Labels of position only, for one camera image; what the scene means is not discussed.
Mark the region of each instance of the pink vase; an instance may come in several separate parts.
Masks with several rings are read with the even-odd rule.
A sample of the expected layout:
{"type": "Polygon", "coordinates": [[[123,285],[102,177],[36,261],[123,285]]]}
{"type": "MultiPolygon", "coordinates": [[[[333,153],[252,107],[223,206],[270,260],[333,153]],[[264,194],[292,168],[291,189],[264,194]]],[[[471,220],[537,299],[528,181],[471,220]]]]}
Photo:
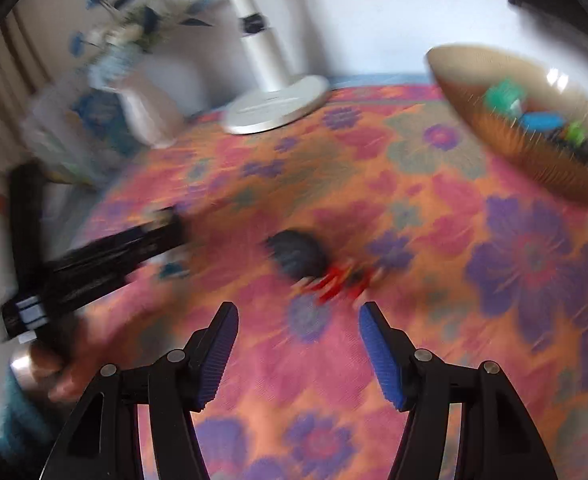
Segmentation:
{"type": "Polygon", "coordinates": [[[144,74],[134,71],[116,83],[114,90],[136,139],[151,148],[168,148],[176,142],[185,118],[176,103],[144,74]]]}

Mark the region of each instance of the white lamp base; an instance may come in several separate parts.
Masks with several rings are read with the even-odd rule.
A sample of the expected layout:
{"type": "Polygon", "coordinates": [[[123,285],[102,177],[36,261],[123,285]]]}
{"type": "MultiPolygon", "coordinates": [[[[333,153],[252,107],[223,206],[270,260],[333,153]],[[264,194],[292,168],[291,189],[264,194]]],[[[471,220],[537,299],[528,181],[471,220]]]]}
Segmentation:
{"type": "Polygon", "coordinates": [[[329,94],[328,80],[318,75],[305,76],[277,92],[254,90],[229,105],[223,127],[235,135],[273,130],[320,108],[329,94]]]}

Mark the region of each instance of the sleeve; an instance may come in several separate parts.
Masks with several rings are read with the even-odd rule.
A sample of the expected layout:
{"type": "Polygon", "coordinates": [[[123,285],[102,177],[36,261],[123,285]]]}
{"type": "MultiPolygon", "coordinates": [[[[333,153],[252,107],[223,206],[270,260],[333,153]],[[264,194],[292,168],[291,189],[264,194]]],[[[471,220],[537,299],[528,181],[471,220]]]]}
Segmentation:
{"type": "Polygon", "coordinates": [[[8,371],[0,428],[0,478],[38,480],[64,424],[53,403],[27,396],[8,371]]]}

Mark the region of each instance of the white flower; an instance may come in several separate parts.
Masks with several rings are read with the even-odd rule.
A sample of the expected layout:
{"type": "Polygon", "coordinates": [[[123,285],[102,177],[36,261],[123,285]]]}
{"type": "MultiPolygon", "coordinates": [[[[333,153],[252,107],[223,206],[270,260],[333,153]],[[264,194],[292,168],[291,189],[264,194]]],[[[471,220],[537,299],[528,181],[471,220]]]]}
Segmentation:
{"type": "Polygon", "coordinates": [[[100,45],[105,41],[105,37],[112,31],[111,25],[97,25],[87,34],[87,43],[100,45]]]}
{"type": "Polygon", "coordinates": [[[127,43],[134,43],[142,36],[143,29],[141,25],[132,23],[125,27],[117,27],[107,34],[105,41],[114,46],[125,46],[127,43]]]}

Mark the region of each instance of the bowl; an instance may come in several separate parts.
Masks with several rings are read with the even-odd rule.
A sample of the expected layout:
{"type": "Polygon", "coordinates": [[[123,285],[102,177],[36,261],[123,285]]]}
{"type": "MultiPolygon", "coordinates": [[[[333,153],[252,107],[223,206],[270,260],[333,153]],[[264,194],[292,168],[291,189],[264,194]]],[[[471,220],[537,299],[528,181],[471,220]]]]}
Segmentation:
{"type": "Polygon", "coordinates": [[[509,78],[536,109],[581,121],[588,133],[588,97],[580,86],[557,68],[484,46],[437,46],[427,53],[427,63],[445,98],[478,139],[552,194],[588,206],[588,166],[484,104],[487,89],[509,78]]]}

